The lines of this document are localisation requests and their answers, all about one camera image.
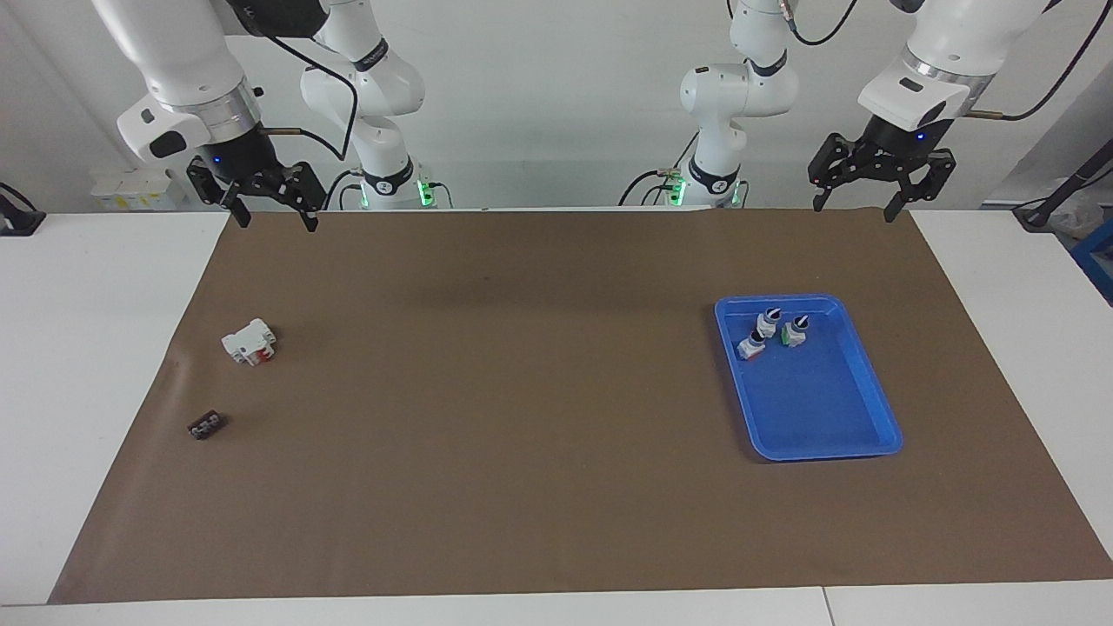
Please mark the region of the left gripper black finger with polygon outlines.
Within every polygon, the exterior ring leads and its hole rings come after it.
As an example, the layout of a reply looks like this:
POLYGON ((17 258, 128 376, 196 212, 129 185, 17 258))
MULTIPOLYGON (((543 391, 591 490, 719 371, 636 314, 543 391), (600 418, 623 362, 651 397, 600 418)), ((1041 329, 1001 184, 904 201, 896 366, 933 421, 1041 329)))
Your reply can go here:
POLYGON ((925 157, 910 160, 888 158, 883 163, 881 173, 885 174, 886 180, 898 183, 899 190, 894 193, 883 209, 885 222, 893 223, 898 218, 907 203, 934 200, 949 180, 955 167, 956 159, 949 148, 933 150, 925 157), (918 182, 913 182, 912 174, 922 167, 927 167, 927 172, 918 182))
POLYGON ((817 189, 812 211, 823 211, 834 189, 859 178, 860 147, 860 141, 848 140, 838 133, 831 133, 824 139, 807 167, 808 177, 817 189))

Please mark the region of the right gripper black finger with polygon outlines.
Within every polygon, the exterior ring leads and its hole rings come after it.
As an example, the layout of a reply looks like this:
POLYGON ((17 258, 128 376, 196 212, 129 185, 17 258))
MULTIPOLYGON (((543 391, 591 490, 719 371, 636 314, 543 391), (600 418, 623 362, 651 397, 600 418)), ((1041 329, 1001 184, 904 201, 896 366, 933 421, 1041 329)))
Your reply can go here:
POLYGON ((309 163, 299 162, 282 168, 279 178, 276 200, 287 209, 295 211, 305 229, 315 233, 319 225, 317 213, 323 209, 326 200, 326 193, 318 175, 309 163))
POLYGON ((252 214, 240 198, 239 182, 219 180, 203 160, 190 160, 186 175, 201 203, 228 211, 242 229, 250 225, 252 214))

